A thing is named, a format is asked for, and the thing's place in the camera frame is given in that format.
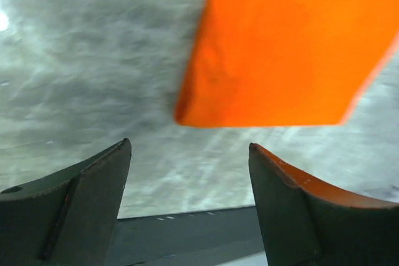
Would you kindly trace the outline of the orange t-shirt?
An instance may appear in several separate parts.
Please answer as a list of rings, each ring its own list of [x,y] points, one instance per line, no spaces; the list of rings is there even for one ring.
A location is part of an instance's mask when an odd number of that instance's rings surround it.
[[[344,123],[398,49],[398,0],[206,0],[174,119]]]

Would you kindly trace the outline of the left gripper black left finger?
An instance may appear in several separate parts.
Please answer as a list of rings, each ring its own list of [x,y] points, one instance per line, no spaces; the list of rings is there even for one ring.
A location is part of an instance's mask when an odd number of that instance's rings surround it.
[[[1,265],[105,265],[131,156],[125,138],[1,191]]]

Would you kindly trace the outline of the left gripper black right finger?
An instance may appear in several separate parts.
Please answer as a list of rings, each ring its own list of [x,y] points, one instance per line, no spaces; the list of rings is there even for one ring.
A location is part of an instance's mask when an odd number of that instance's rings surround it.
[[[398,204],[338,188],[252,143],[249,173],[269,265],[397,265]]]

